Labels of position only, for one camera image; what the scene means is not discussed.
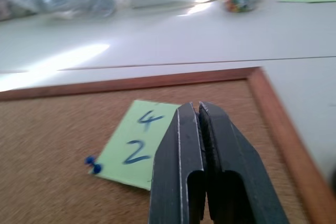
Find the cork surface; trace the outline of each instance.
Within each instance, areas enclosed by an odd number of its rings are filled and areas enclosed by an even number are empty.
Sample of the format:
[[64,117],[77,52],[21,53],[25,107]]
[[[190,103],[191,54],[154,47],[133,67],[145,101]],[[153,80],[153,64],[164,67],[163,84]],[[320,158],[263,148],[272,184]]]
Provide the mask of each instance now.
[[[0,102],[1,223],[147,223],[148,191],[96,178],[84,164],[135,99],[221,106],[259,152],[290,223],[308,223],[245,81]],[[212,223],[208,211],[202,223]]]

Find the cork board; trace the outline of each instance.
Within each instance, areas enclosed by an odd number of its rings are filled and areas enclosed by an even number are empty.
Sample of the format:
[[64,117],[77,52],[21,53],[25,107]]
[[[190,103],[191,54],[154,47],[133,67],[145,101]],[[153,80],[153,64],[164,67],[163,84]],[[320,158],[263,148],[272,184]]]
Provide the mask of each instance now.
[[[84,164],[86,156],[99,155],[135,99],[221,106],[260,154],[290,223],[336,223],[332,193],[259,68],[154,78],[0,93],[2,223],[147,223],[148,191],[96,178]],[[284,151],[283,127],[299,167]],[[303,170],[313,176],[309,188]],[[212,223],[207,211],[202,223]]]

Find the white table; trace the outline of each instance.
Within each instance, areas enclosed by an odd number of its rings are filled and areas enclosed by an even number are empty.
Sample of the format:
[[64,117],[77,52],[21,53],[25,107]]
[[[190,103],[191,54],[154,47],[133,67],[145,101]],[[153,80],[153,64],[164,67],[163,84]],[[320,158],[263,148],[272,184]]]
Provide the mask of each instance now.
[[[0,89],[264,66],[329,179],[336,166],[335,13],[335,3],[264,0],[245,14],[226,13],[214,2],[123,10],[107,20],[2,22]],[[103,52],[95,55],[97,45]],[[92,55],[82,55],[86,46]],[[217,63],[186,64],[193,62]],[[70,70],[55,71],[63,68]],[[27,70],[33,74],[18,73]]]

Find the blurry background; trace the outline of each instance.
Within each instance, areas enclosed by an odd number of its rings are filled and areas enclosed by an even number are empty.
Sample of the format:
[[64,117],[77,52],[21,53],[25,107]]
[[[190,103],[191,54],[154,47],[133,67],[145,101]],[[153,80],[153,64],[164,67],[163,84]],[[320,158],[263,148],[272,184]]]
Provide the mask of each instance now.
[[[236,14],[222,0],[182,2],[133,8],[132,0],[0,0],[0,90],[263,66],[330,181],[335,3],[260,0],[254,11]],[[99,15],[77,18],[65,11],[69,3]],[[53,8],[62,15],[55,18]]]

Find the handwritten number 4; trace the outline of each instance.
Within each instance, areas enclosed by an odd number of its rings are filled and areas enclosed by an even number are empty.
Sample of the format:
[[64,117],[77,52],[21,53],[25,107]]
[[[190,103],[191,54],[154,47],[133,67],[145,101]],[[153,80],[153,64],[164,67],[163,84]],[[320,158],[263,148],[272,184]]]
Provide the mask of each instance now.
[[139,120],[138,120],[138,123],[144,123],[145,124],[145,131],[148,131],[149,129],[149,126],[151,124],[151,122],[154,122],[156,120],[159,120],[159,119],[162,119],[164,118],[164,116],[158,116],[158,117],[154,117],[154,116],[150,116],[147,120],[145,120],[145,117],[148,116],[150,113],[152,113],[153,110],[150,110],[149,112],[147,112],[143,117],[141,117]]
[[124,165],[133,164],[135,162],[151,158],[151,156],[148,155],[134,158],[134,156],[136,156],[136,154],[139,153],[139,151],[141,151],[145,146],[145,143],[142,140],[132,140],[127,142],[127,144],[139,144],[139,148],[131,156],[126,158],[123,162]]

